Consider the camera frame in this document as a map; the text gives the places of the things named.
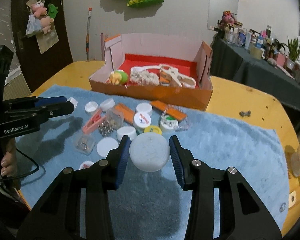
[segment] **human hand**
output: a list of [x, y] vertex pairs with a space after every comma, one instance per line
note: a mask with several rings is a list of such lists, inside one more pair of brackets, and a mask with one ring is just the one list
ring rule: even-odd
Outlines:
[[4, 157], [1, 160], [1, 176], [11, 177], [17, 173], [16, 140], [10, 139], [2, 146]]

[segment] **wire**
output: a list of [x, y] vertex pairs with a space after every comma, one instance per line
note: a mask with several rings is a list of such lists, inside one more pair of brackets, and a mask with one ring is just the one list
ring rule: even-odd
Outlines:
[[27, 172], [25, 174], [22, 174], [22, 175], [19, 175], [19, 176], [14, 176], [14, 177], [9, 177], [9, 178], [6, 178], [6, 179], [0, 179], [0, 182], [2, 181], [7, 181], [7, 180], [13, 180], [13, 179], [22, 179], [22, 178], [25, 178], [25, 177], [28, 177], [34, 173], [36, 173], [40, 167], [39, 165], [33, 160], [31, 159], [28, 155], [24, 154], [22, 151], [20, 151], [18, 148], [16, 148], [16, 150], [18, 152], [20, 152], [24, 157], [26, 157], [28, 160], [30, 160], [31, 162], [33, 162], [33, 164], [36, 166], [36, 168], [33, 170], [33, 171], [30, 171], [30, 172]]

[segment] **wooden door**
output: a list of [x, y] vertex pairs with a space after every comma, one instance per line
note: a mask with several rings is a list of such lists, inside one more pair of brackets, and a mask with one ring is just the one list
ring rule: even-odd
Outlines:
[[54, 20], [59, 38], [55, 45], [41, 54], [35, 36], [19, 39], [26, 34], [29, 19], [27, 1], [11, 0], [11, 25], [22, 73], [29, 89], [34, 92], [55, 73], [72, 63], [73, 60], [68, 43], [62, 0], [51, 0], [51, 3], [58, 7], [59, 11]]

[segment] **blue towel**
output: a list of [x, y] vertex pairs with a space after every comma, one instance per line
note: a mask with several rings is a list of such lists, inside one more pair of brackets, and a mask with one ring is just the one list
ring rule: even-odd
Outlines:
[[[100, 104], [109, 96], [60, 86], [51, 87], [41, 96], [61, 95], [78, 101], [73, 114], [52, 118], [41, 125], [40, 131], [17, 138], [17, 147], [41, 166], [39, 172], [21, 182], [21, 191], [31, 207], [63, 168], [76, 170], [84, 161], [102, 159], [96, 147], [90, 155], [77, 152], [74, 140], [89, 120], [84, 111], [85, 104], [89, 101]], [[133, 110], [140, 102], [146, 102], [120, 96], [112, 98]], [[286, 158], [275, 130], [193, 109], [183, 110], [191, 123], [189, 130], [164, 134], [164, 137], [168, 140], [177, 135], [183, 148], [210, 167], [222, 170], [236, 167], [282, 229], [288, 208], [284, 212], [279, 210], [283, 203], [288, 203], [289, 181]], [[152, 124], [159, 124], [160, 115], [154, 111]], [[102, 138], [98, 131], [92, 136], [97, 142]], [[32, 163], [18, 155], [19, 174], [33, 168]], [[123, 184], [117, 191], [108, 192], [115, 239], [184, 239], [191, 194], [191, 191], [182, 191], [177, 184], [171, 159], [161, 171], [153, 173], [137, 169], [129, 160]], [[219, 227], [219, 198], [215, 190], [214, 237], [219, 236]]]

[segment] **wooden table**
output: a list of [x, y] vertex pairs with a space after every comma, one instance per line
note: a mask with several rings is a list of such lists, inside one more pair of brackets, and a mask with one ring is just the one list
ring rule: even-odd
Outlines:
[[[101, 68], [103, 64], [104, 62], [102, 61], [74, 62], [41, 85], [33, 93], [33, 96], [39, 96], [54, 84], [91, 90], [88, 78]], [[249, 124], [265, 129], [275, 129], [285, 151], [286, 158], [289, 160], [294, 149], [298, 147], [298, 139], [280, 102], [271, 95], [229, 80], [212, 77], [211, 81], [213, 93], [207, 112], [242, 120], [239, 112], [250, 110], [251, 117], [245, 117], [244, 120]], [[288, 210], [282, 229], [283, 236], [300, 217], [300, 177], [293, 177], [290, 169], [288, 176], [290, 192], [296, 191], [297, 201]]]

